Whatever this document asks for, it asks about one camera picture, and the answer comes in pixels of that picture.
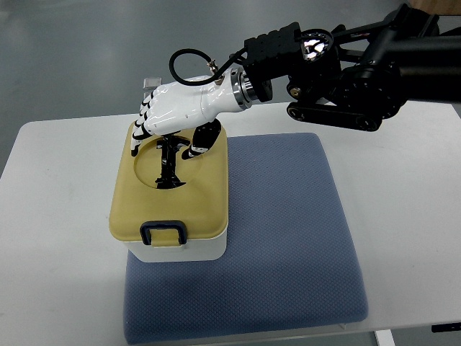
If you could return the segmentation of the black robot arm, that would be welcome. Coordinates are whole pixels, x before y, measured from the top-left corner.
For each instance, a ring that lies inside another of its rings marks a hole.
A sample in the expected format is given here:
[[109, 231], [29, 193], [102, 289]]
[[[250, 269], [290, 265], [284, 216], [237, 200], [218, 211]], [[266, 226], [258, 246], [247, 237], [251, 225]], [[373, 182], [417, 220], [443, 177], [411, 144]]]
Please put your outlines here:
[[460, 30], [441, 32], [439, 18], [404, 4], [383, 21], [332, 31], [292, 23], [244, 43], [252, 90], [272, 99], [286, 76], [294, 120], [377, 130], [409, 100], [460, 101]]

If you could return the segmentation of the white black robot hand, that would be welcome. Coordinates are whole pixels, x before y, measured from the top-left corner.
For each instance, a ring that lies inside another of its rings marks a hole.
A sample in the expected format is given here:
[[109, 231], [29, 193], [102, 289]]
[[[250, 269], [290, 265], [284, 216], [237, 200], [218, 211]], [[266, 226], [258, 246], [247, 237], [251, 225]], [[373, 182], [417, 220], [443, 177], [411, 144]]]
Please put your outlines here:
[[195, 139], [182, 154], [191, 159], [207, 152], [215, 142], [220, 125], [215, 121], [222, 112], [241, 112], [251, 107], [256, 95], [242, 68], [225, 71], [217, 85], [185, 86], [179, 82], [154, 89], [141, 103], [139, 118], [134, 122], [130, 150], [137, 156], [143, 140], [181, 130], [196, 130]]

